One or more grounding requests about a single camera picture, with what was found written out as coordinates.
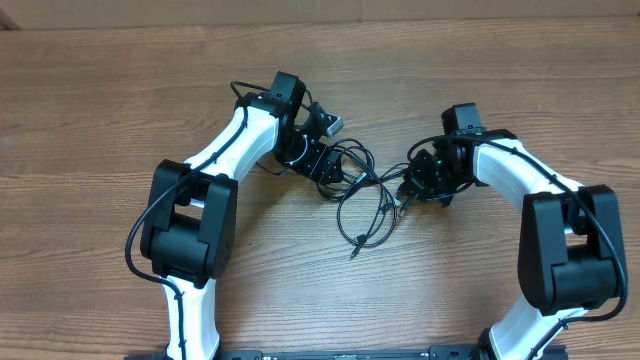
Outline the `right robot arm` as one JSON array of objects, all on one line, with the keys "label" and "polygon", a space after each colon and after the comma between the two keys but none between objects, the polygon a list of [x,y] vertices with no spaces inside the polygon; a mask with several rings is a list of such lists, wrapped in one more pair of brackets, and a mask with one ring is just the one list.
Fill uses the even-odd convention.
[{"label": "right robot arm", "polygon": [[407,200],[448,206],[469,186],[489,186],[521,215],[517,276],[521,294],[474,345],[433,345],[431,359],[565,359],[553,339],[573,323],[618,316],[628,271],[618,198],[585,186],[531,155],[506,129],[489,130],[473,103],[441,115],[443,134],[407,152],[398,188]]}]

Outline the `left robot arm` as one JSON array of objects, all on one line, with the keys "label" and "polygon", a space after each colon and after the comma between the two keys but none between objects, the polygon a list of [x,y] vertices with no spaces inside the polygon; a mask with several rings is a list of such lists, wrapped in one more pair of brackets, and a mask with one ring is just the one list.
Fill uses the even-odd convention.
[{"label": "left robot arm", "polygon": [[227,127],[183,162],[155,169],[148,205],[130,235],[151,263],[147,280],[163,286],[170,340],[161,359],[214,359],[215,286],[235,240],[238,188],[267,153],[285,169],[322,184],[337,183],[336,154],[321,138],[343,127],[340,116],[312,100],[295,75],[279,72],[268,88],[239,94]]}]

